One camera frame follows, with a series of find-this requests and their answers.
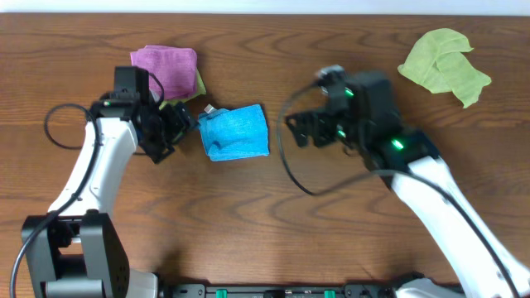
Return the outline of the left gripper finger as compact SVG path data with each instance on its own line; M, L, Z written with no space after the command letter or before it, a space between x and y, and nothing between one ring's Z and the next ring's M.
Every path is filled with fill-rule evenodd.
M155 164L159 164L174 151L174 146L170 142L147 141L147 156Z
M188 107L179 102L176 105L169 105L169 132L173 145L178 144L185 135L198 127L198 121L193 117Z

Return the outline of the blue microfiber cloth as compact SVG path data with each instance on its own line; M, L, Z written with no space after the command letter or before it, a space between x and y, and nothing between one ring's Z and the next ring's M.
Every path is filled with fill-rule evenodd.
M267 121L259 104L202 113L198 122L205 153L212 161L270 154Z

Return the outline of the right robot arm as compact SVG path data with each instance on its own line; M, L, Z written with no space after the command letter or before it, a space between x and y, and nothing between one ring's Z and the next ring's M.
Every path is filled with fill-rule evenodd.
M529 295L528 267L476 213L429 137L402 120L383 72L347 74L338 65L325 67L283 104L277 125L286 125L299 147L340 142L346 151L358 152L368 173L328 191L379 177L426 227L463 297Z

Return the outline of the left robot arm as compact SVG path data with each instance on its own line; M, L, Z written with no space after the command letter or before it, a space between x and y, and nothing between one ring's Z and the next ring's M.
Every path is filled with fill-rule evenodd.
M183 103L103 100L84 108L84 143L45 215L22 226L12 269L26 262L37 297L158 297L156 274L134 270L113 226L116 195L138 148L159 163L197 122Z

